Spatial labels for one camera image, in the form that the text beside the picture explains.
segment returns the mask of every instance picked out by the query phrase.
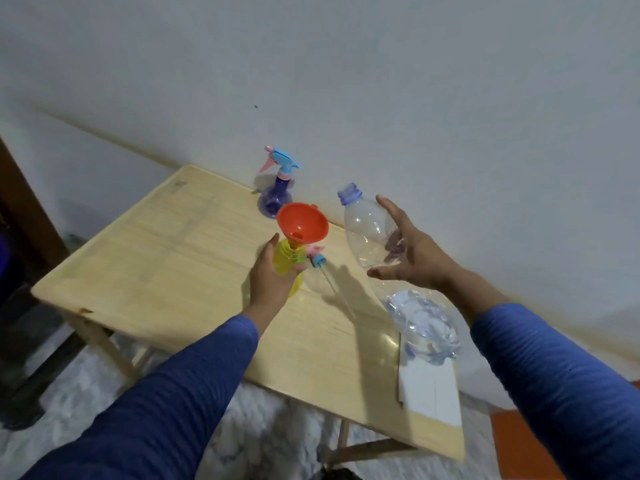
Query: wooden table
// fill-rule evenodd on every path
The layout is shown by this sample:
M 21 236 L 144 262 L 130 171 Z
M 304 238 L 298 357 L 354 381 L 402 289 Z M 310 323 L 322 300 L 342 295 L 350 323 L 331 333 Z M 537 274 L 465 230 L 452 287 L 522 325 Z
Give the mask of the wooden table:
M 124 359 L 101 326 L 169 352 L 210 333 L 248 298 L 248 272 L 278 230 L 251 190 L 195 166 L 180 169 L 50 272 L 37 298 L 66 320 L 130 381 L 139 365 Z M 329 464 L 426 449 L 462 460 L 460 426 L 403 409 L 397 400 L 399 336 L 331 225 L 325 271 L 305 282 L 260 341 L 246 379 L 346 419 Z M 349 422 L 389 436 L 347 447 Z

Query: blue trigger sprayer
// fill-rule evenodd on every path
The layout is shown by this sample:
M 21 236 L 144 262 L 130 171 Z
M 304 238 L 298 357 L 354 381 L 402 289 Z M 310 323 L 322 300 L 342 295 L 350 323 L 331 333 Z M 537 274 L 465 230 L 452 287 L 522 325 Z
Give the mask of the blue trigger sprayer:
M 258 209 L 260 209 L 260 212 L 266 217 L 275 219 L 280 208 L 284 204 L 292 202 L 291 194 L 287 192 L 287 187 L 291 179 L 291 170 L 302 167 L 282 150 L 272 146 L 265 146 L 264 149 L 267 150 L 269 156 L 267 157 L 266 163 L 260 168 L 259 173 L 273 165 L 280 165 L 280 171 L 276 176 L 275 183 L 260 195 Z

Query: crushed plastic bottle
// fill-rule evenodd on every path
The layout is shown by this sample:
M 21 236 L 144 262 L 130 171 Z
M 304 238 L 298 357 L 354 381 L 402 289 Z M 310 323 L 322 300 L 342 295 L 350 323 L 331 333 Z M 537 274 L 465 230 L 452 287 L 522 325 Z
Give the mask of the crushed plastic bottle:
M 355 184 L 338 192 L 344 206 L 344 229 L 347 243 L 358 264 L 369 269 L 399 264 L 404 243 L 388 212 L 377 202 L 365 199 Z M 435 365 L 455 358 L 460 350 L 458 331 L 452 318 L 439 306 L 432 290 L 406 282 L 369 279 L 382 306 L 393 318 L 407 341 L 409 352 Z

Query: spray bottle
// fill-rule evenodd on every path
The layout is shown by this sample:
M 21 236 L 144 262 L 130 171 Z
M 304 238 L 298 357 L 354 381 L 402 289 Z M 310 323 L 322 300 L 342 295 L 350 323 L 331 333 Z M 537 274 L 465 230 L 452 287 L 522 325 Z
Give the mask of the spray bottle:
M 287 187 L 291 179 L 291 170 L 302 167 L 282 150 L 272 146 L 265 146 L 264 149 L 267 150 L 269 155 L 267 156 L 266 163 L 260 168 L 259 173 L 273 165 L 280 165 L 280 171 L 276 176 L 275 183 L 260 195 L 258 209 L 260 209 L 262 215 L 275 219 L 282 206 L 292 202 L 291 194 L 287 192 Z
M 319 246 L 311 246 L 322 241 L 329 233 L 329 222 L 315 205 L 306 203 L 289 203 L 284 205 L 277 215 L 278 226 L 286 239 L 280 241 L 273 251 L 273 266 L 278 274 L 287 273 L 299 262 L 311 256 L 314 266 L 321 266 L 324 258 Z M 293 296 L 302 285 L 302 274 L 293 283 L 289 296 Z

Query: person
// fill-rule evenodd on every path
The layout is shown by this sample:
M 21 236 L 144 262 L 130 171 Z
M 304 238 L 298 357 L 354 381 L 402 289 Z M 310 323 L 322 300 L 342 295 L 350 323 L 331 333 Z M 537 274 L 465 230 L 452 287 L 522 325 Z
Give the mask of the person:
M 400 264 L 370 269 L 381 280 L 436 289 L 471 336 L 525 420 L 569 479 L 640 478 L 640 390 L 448 256 L 406 213 L 378 196 L 398 225 Z M 305 264 L 278 275 L 265 245 L 250 273 L 250 303 L 169 358 L 98 415 L 76 441 L 23 478 L 190 479 L 258 341 Z

